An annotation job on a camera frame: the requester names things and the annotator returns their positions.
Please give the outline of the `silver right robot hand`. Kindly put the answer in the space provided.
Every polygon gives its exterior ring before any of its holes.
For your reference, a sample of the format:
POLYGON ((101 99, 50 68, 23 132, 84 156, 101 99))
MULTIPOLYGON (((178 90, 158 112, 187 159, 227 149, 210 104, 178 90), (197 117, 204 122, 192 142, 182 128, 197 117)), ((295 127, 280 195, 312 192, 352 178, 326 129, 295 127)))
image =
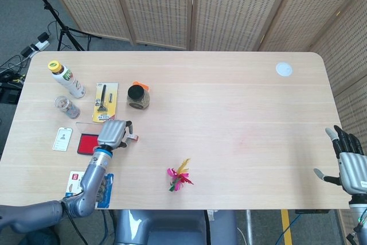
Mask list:
POLYGON ((324 182, 341 186, 351 196, 367 195, 367 155, 360 140, 337 125, 325 128, 325 132, 333 145, 339 176, 327 176, 317 168, 314 173, 324 182))

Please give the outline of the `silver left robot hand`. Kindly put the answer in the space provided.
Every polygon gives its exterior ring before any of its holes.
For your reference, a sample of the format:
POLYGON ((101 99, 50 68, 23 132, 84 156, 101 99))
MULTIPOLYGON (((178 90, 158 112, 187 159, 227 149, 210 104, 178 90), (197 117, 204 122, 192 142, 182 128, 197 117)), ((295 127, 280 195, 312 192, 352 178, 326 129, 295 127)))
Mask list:
POLYGON ((130 134, 133 134, 132 121, 108 120, 104 122, 97 138, 97 144, 100 147, 106 146, 111 150, 119 147, 126 148, 127 142, 123 140, 126 129, 130 134))

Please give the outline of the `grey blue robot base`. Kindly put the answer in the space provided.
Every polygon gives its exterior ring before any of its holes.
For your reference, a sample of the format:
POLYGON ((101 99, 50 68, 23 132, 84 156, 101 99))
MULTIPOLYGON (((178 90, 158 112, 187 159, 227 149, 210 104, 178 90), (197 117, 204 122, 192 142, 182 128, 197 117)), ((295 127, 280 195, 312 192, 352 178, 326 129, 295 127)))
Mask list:
POLYGON ((123 209, 114 245, 237 245, 235 211, 123 209))

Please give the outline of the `red ink pad clear lid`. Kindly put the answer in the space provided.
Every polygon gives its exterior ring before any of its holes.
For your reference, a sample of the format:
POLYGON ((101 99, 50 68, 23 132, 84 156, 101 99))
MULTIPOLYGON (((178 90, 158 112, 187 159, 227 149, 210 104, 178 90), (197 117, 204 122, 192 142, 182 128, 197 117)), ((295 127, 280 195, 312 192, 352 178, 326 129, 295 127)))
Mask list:
POLYGON ((77 153, 81 155, 92 155, 98 147, 97 139, 103 128, 103 124, 76 122, 76 127, 80 132, 77 153))

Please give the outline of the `razor on yellow card pack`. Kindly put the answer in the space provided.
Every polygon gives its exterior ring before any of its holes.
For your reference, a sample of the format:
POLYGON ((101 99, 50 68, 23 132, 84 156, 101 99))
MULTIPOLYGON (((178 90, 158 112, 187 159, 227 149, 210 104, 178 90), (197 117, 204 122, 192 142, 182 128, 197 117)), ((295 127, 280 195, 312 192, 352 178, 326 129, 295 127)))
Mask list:
POLYGON ((97 83, 92 121, 104 123, 116 117, 118 83, 97 83))

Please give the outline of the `dark jar black lid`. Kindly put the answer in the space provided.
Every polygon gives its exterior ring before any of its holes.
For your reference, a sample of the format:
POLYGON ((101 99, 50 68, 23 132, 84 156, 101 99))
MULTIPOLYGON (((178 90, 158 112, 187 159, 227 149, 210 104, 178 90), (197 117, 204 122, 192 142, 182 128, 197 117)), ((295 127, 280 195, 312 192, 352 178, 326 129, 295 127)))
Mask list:
POLYGON ((150 104, 150 95, 141 85, 132 85, 127 92, 127 104, 139 110, 145 109, 150 104))

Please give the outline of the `white ID card holder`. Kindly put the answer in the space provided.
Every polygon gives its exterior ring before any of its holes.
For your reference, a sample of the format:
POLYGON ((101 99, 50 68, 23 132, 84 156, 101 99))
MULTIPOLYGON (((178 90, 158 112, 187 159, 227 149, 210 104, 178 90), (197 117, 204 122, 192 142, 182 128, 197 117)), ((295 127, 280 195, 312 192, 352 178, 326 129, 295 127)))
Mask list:
POLYGON ((67 127, 60 127, 58 129, 56 139, 52 149, 55 151, 66 151, 71 139, 72 129, 67 127))

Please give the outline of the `small clear snack jar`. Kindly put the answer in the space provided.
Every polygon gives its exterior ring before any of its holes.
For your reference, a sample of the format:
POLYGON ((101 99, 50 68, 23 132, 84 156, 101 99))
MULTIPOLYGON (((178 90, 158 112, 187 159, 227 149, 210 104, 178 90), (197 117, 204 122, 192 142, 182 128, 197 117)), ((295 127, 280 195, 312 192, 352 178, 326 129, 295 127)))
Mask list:
POLYGON ((55 98, 54 106, 71 119, 76 119, 80 115, 80 109, 66 96, 55 98))

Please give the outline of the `black box under table edge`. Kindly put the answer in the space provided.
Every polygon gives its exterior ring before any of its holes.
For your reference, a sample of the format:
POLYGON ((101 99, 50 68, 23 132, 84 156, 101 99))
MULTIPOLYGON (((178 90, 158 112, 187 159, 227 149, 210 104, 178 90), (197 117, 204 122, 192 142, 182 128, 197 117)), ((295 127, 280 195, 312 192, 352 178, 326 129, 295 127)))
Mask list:
POLYGON ((306 214, 326 214, 329 213, 329 209, 296 209, 296 214, 306 215, 306 214))

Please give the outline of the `white bottle yellow cap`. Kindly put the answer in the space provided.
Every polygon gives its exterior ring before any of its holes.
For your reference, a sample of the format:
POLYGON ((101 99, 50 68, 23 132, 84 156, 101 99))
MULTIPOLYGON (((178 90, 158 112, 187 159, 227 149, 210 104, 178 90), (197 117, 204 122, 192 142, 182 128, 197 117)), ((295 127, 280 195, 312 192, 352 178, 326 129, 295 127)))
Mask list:
POLYGON ((62 65, 57 60, 52 60, 48 64, 48 69, 51 71, 53 78, 65 87, 74 98, 80 99, 85 95, 85 87, 66 65, 62 65))

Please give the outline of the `colourful feather shuttlecock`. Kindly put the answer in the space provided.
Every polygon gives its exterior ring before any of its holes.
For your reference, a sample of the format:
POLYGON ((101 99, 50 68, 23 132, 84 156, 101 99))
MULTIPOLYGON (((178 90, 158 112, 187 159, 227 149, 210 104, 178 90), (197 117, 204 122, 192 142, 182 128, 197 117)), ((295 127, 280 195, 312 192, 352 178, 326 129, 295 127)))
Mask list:
POLYGON ((194 183, 189 179, 188 163, 190 158, 185 159, 178 169, 168 168, 167 174, 170 177, 170 192, 179 191, 185 184, 193 185, 194 183))

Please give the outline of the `black equipment on floor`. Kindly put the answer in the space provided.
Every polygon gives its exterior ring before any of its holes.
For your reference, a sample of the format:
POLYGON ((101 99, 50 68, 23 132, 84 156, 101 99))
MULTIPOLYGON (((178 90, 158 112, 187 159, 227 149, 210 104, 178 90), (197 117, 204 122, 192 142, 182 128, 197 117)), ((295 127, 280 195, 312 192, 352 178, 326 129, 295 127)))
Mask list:
POLYGON ((0 103, 17 105, 21 89, 7 83, 0 83, 0 103))

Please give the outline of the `white power strip with plugs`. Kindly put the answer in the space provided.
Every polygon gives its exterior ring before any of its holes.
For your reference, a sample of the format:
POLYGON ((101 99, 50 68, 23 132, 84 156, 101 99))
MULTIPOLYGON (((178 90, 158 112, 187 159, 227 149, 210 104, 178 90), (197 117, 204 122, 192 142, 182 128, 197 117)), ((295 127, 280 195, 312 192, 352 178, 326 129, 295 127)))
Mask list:
POLYGON ((49 45, 49 34, 47 32, 41 33, 37 39, 38 42, 36 44, 30 44, 29 46, 26 46, 22 51, 21 55, 24 58, 32 58, 36 53, 42 52, 45 50, 49 45))

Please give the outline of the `black tripod stand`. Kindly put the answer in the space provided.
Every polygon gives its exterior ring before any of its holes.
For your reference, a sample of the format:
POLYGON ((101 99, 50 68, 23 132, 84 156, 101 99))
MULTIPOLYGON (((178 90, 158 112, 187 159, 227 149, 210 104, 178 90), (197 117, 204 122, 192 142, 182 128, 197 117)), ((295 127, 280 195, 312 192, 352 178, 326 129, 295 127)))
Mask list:
POLYGON ((53 6, 48 2, 48 0, 42 0, 44 3, 44 9, 48 10, 49 12, 51 12, 52 16, 54 17, 54 19, 56 20, 57 24, 60 27, 60 35, 58 37, 58 51, 61 51, 61 44, 63 43, 63 37, 67 36, 69 41, 71 42, 71 44, 73 45, 73 47, 77 50, 77 51, 89 51, 90 50, 90 42, 92 38, 97 38, 97 39, 102 39, 102 37, 100 36, 96 36, 90 33, 86 33, 86 32, 82 32, 80 30, 76 30, 74 28, 70 28, 68 26, 66 26, 62 20, 59 17, 59 13, 56 12, 56 10, 53 8, 53 6), (78 34, 82 34, 87 36, 87 49, 85 50, 82 45, 75 39, 74 35, 72 34, 72 32, 74 33, 78 33, 78 34))

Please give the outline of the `person leg with dark shoe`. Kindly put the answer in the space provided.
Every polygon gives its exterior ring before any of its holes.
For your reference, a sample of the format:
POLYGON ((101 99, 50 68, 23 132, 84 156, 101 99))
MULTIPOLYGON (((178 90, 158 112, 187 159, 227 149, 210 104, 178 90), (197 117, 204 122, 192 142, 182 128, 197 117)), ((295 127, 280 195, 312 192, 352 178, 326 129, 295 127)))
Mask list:
POLYGON ((61 245, 54 226, 29 232, 18 245, 61 245))

